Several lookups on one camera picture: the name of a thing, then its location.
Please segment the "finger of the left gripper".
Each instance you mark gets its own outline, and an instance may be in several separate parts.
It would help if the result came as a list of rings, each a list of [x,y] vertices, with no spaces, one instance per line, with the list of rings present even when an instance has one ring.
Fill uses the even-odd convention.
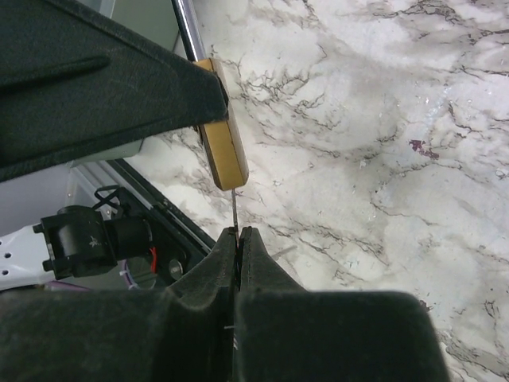
[[[219,77],[76,1],[1,4],[1,179],[223,121]]]

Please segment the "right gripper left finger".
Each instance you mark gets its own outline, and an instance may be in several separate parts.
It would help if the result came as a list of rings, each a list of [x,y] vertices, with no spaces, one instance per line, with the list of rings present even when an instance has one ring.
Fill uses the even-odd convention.
[[[172,286],[1,296],[4,381],[229,381],[236,235]]]

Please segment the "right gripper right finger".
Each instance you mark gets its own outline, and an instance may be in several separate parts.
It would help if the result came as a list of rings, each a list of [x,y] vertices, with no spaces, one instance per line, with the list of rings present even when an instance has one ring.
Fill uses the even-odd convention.
[[[237,381],[447,381],[425,307],[397,291],[307,291],[243,229]]]

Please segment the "silver keys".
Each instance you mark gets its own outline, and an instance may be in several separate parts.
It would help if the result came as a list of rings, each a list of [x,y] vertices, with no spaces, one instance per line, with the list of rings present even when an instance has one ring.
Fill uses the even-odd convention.
[[[235,233],[235,245],[239,247],[239,220],[238,220],[238,209],[237,209],[237,200],[236,200],[236,190],[233,189],[231,191],[231,205],[232,205],[232,219],[233,219],[233,228]]]

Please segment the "brass padlock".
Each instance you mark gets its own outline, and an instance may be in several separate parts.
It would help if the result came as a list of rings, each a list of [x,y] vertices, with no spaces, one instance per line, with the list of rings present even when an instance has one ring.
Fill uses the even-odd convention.
[[[172,0],[186,57],[224,80],[218,60],[206,55],[191,1]],[[247,183],[249,169],[232,107],[224,121],[199,126],[200,137],[216,186],[229,191]]]

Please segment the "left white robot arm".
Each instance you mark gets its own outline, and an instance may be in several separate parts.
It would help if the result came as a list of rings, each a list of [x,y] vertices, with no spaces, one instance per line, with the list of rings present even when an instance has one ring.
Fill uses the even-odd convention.
[[[212,239],[123,160],[68,163],[227,116],[218,77],[76,1],[1,4],[1,287],[124,259],[173,283]]]

